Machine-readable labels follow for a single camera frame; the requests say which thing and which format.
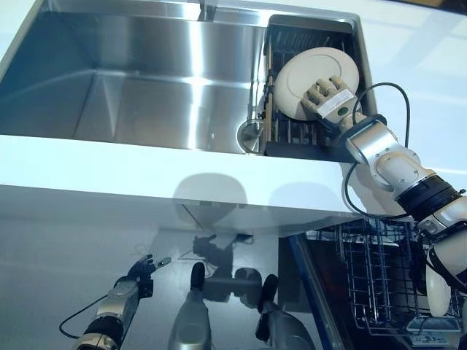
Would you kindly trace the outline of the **left robot hand dark palm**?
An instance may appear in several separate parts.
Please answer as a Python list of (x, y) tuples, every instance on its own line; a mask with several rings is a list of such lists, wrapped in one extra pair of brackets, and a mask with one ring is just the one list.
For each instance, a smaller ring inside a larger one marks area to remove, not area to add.
[(138, 286), (139, 298), (149, 298), (153, 295), (154, 281), (152, 274), (158, 269), (171, 263), (170, 257), (164, 257), (154, 261), (152, 254), (147, 254), (137, 260), (128, 273), (120, 277), (114, 284), (116, 286), (121, 281), (135, 281)]

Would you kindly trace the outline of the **right robot hand dark palm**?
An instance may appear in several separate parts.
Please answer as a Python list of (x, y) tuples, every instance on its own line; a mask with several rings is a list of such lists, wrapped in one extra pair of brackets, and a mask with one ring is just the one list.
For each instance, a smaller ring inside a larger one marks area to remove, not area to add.
[(305, 113), (323, 125), (338, 128), (357, 103), (357, 96), (338, 76), (318, 79), (303, 95), (301, 106)]

